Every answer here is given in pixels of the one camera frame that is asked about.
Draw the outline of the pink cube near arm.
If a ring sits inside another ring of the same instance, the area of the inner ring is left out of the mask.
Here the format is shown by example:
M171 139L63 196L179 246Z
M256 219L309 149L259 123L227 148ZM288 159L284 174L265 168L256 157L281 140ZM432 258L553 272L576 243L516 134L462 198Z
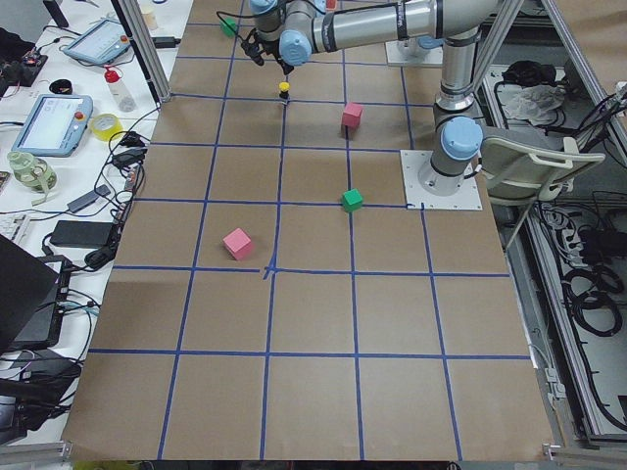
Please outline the pink cube near arm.
M254 250L253 240L242 228L235 228L232 232L224 236L222 243L236 260L245 259Z

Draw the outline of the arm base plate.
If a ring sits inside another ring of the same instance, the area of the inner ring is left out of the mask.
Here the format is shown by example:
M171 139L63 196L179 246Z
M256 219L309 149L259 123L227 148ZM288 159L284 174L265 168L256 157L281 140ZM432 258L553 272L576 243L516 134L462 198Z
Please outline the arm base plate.
M463 175L444 176L431 165L433 152L402 150L401 169L408 210L482 211L482 202L471 164Z
M387 64L391 67L440 68L443 64L443 39L421 36L385 43Z

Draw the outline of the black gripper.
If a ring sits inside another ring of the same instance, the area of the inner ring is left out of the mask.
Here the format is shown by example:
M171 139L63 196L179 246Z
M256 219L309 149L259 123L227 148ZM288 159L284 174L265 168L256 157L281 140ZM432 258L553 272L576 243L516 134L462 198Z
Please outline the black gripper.
M281 66L284 75L289 75L294 67L287 64L279 51L279 40L263 40L257 38L255 40L255 44L257 47L257 56L254 59L256 65L262 67L265 64L265 56L273 57L273 59Z

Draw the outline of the green cube near arm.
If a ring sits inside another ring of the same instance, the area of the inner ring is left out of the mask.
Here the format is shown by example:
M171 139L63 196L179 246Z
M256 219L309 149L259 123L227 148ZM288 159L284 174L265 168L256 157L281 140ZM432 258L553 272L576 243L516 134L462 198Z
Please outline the green cube near arm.
M227 37L235 37L238 33L238 23L233 18L222 19L220 28Z

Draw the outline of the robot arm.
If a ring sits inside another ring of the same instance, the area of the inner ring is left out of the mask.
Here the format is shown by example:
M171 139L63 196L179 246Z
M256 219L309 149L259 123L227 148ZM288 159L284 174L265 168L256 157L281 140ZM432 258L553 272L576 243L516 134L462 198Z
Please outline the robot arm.
M328 11L321 1L251 1L255 27L241 40L241 48L260 66L262 55L271 55L289 74L318 53L415 37L442 39L435 106L456 116L474 104L479 26L497 5L496 1L394 1Z

